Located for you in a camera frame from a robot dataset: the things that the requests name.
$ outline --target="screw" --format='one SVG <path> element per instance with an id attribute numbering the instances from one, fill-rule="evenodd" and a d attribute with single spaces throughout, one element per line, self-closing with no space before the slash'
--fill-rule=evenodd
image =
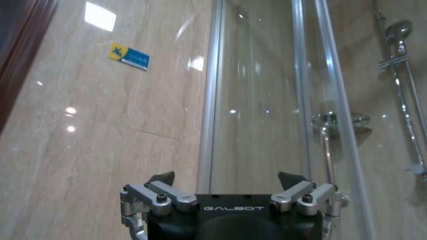
<path id="1" fill-rule="evenodd" d="M 310 204 L 313 202 L 313 196 L 310 194 L 305 194 L 304 196 L 301 196 L 301 201 Z"/>
<path id="2" fill-rule="evenodd" d="M 161 193 L 157 195 L 156 200 L 157 200 L 157 203 L 164 203 L 168 200 L 168 197 Z"/>
<path id="3" fill-rule="evenodd" d="M 280 210 L 278 205 L 273 201 L 268 203 L 268 208 L 272 213 L 274 214 L 278 213 L 278 210 Z"/>

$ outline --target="marble wall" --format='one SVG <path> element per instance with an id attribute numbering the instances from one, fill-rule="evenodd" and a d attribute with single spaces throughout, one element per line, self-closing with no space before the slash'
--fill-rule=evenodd
<path id="1" fill-rule="evenodd" d="M 425 69 L 427 64 L 427 3 L 422 0 L 378 0 L 378 8 L 386 18 L 386 26 L 400 20 L 412 21 L 412 32 L 405 39 L 421 109 L 427 113 Z M 410 171 L 414 161 L 404 121 L 398 111 L 394 79 L 388 71 L 377 68 L 384 60 L 377 25 L 370 0 L 333 1 L 329 4 L 330 21 L 342 70 L 349 109 L 368 115 L 370 134 L 358 145 L 361 167 L 368 184 L 377 239 L 424 239 L 427 234 L 427 185 Z M 410 100 L 409 79 L 400 68 L 408 108 L 414 130 L 418 122 Z M 417 135 L 422 156 L 427 145 Z M 337 159 L 334 167 L 345 168 L 345 160 Z M 352 227 L 341 221 L 344 232 Z"/>
<path id="2" fill-rule="evenodd" d="M 210 0 L 61 0 L 0 137 L 0 239 L 127 239 L 118 192 L 196 187 Z M 107 59 L 111 42 L 150 56 Z"/>

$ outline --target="beige tile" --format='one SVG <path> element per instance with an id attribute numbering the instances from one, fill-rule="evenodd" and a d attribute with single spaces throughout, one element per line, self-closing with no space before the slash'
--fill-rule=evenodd
<path id="1" fill-rule="evenodd" d="M 194 191 L 212 1 L 89 2 L 113 31 L 58 1 L 0 137 L 1 239 L 126 239 L 123 184 L 174 171 Z M 146 72 L 107 59 L 111 42 L 149 54 Z"/>
<path id="2" fill-rule="evenodd" d="M 35 156 L 39 165 L 33 182 L 26 178 L 35 167 L 27 169 L 30 166 L 13 161 L 27 161 L 27 154 L 9 151 L 5 156 L 13 161 L 7 172 L 14 175 L 1 175 L 9 183 L 7 197 L 1 202 L 9 210 L 17 210 L 11 212 L 15 221 L 7 227 L 10 239 L 126 238 L 119 224 L 121 187 L 174 170 L 174 186 L 192 192 L 197 152 L 198 146 L 173 139 L 63 116 L 43 153 Z"/>

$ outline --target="metal pole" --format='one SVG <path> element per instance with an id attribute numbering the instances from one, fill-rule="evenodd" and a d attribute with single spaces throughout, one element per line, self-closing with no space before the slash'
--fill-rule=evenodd
<path id="1" fill-rule="evenodd" d="M 330 140 L 329 140 L 329 126 L 324 124 L 320 129 L 321 147 L 324 152 L 325 174 L 326 182 L 332 185 L 336 184 L 334 167 L 330 158 Z"/>
<path id="2" fill-rule="evenodd" d="M 321 41 L 325 55 L 326 71 L 334 93 L 336 115 L 338 117 L 338 133 L 341 136 L 341 148 L 344 158 L 348 162 L 346 173 L 352 176 L 350 188 L 357 196 L 352 201 L 356 209 L 356 223 L 360 229 L 360 238 L 365 240 L 376 239 L 376 229 L 370 210 L 370 202 L 366 191 L 365 177 L 361 170 L 357 142 L 353 130 L 353 121 L 349 113 L 348 98 L 345 93 L 342 72 L 340 66 L 338 53 L 333 38 L 329 10 L 326 0 L 314 0 L 316 14 L 321 33 Z"/>
<path id="3" fill-rule="evenodd" d="M 198 153 L 198 169 L 196 192 L 208 194 L 210 192 L 212 178 L 212 153 L 213 153 L 213 125 L 214 125 L 214 104 L 216 104 L 216 89 L 218 78 L 220 54 L 221 54 L 221 13 L 222 0 L 212 2 L 212 17 L 210 17 L 210 35 L 208 47 L 208 65 L 205 75 L 205 97 L 204 97 L 204 112 L 200 137 L 200 153 Z"/>
<path id="4" fill-rule="evenodd" d="M 416 106 L 416 113 L 417 113 L 417 119 L 418 119 L 418 123 L 420 123 L 421 135 L 422 135 L 422 138 L 424 138 L 424 142 L 427 143 L 425 118 L 424 118 L 424 114 L 422 114 L 422 110 L 421 110 L 418 94 L 416 92 L 416 87 L 414 87 L 414 82 L 413 82 L 413 75 L 412 75 L 412 70 L 410 70 L 410 66 L 409 66 L 409 60 L 404 61 L 404 65 L 405 65 L 405 71 L 406 71 L 408 79 L 409 79 L 409 83 L 410 83 L 410 90 L 412 90 L 410 93 L 412 93 L 412 98 L 413 98 L 414 106 Z"/>

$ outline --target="glass shower door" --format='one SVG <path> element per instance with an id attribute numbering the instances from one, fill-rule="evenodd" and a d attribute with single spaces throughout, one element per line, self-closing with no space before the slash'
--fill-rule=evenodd
<path id="1" fill-rule="evenodd" d="M 342 194 L 332 237 L 374 239 L 357 152 L 368 119 L 349 112 L 326 1 L 217 0 L 216 13 L 198 191 L 273 194 L 277 172 L 302 175 Z"/>

